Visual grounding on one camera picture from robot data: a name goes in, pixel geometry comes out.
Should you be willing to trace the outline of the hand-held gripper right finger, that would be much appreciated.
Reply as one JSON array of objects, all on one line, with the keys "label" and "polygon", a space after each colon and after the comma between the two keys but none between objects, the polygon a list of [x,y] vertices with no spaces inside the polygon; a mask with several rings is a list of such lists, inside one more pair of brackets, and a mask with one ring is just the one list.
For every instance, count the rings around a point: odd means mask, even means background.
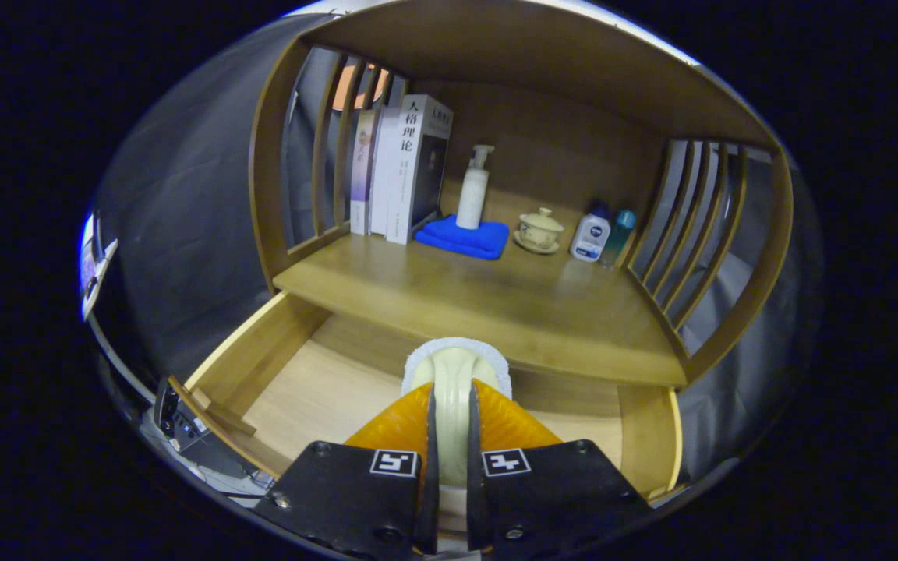
[{"label": "hand-held gripper right finger", "polygon": [[466,516],[484,556],[585,556],[641,531],[652,508],[598,445],[560,440],[474,380]]}]

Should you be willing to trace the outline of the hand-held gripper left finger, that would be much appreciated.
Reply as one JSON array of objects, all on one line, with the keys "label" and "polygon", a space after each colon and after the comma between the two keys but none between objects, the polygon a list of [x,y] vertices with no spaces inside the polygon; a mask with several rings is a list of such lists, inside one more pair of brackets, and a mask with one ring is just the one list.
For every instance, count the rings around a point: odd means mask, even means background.
[{"label": "hand-held gripper left finger", "polygon": [[317,440],[254,507],[264,520],[343,556],[437,550],[440,500],[432,383],[396,399],[346,443]]}]

